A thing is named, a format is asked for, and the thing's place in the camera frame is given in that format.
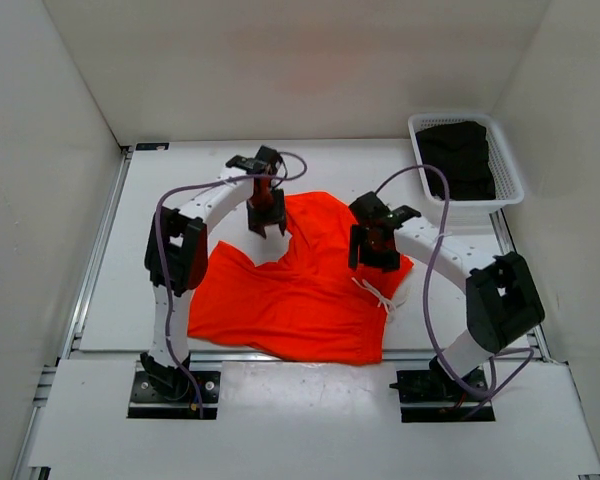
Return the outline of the orange shorts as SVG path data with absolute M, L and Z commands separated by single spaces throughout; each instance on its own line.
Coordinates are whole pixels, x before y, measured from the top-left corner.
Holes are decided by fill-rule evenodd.
M 255 264 L 219 242 L 190 302 L 187 334 L 226 347 L 246 346 L 286 361 L 369 365 L 381 361 L 385 326 L 403 301 L 414 267 L 383 273 L 348 266 L 354 217 L 326 192 L 286 199 L 286 253 Z

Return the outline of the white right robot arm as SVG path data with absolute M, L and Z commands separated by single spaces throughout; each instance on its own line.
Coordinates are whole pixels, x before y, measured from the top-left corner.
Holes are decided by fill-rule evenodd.
M 446 235 L 420 212 L 408 206 L 390 209 L 375 192 L 349 206 L 349 266 L 375 268 L 383 273 L 399 269 L 403 256 L 427 266 L 425 283 L 438 273 L 452 282 L 466 299 L 466 328 L 446 348 L 431 342 L 429 387 L 440 399 L 450 400 L 462 390 L 485 398 L 497 388 L 480 389 L 467 378 L 485 362 L 545 319 L 545 310 L 526 260 L 516 252 L 483 253 Z

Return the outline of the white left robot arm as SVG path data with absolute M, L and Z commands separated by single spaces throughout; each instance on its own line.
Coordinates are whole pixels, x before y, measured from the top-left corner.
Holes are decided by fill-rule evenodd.
M 212 182 L 166 192 L 155 207 L 144 257 L 154 293 L 154 333 L 140 362 L 149 384 L 169 402 L 201 401 L 189 370 L 187 331 L 193 293 L 208 269 L 208 236 L 242 203 L 251 232 L 265 237 L 276 226 L 284 233 L 284 191 L 278 186 L 283 166 L 281 152 L 261 146 L 253 157 L 228 160 Z

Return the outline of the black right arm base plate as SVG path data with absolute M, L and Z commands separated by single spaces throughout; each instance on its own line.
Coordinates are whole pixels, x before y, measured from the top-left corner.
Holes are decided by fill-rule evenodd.
M 389 387 L 398 392 L 402 423 L 494 422 L 491 403 L 469 395 L 430 370 L 398 370 Z

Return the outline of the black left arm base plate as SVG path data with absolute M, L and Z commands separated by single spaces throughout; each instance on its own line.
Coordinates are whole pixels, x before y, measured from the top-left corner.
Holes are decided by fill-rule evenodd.
M 170 388 L 143 369 L 135 372 L 127 407 L 129 419 L 203 420 L 217 419 L 221 392 L 219 370 L 191 371 L 201 399 L 190 380 L 177 380 Z

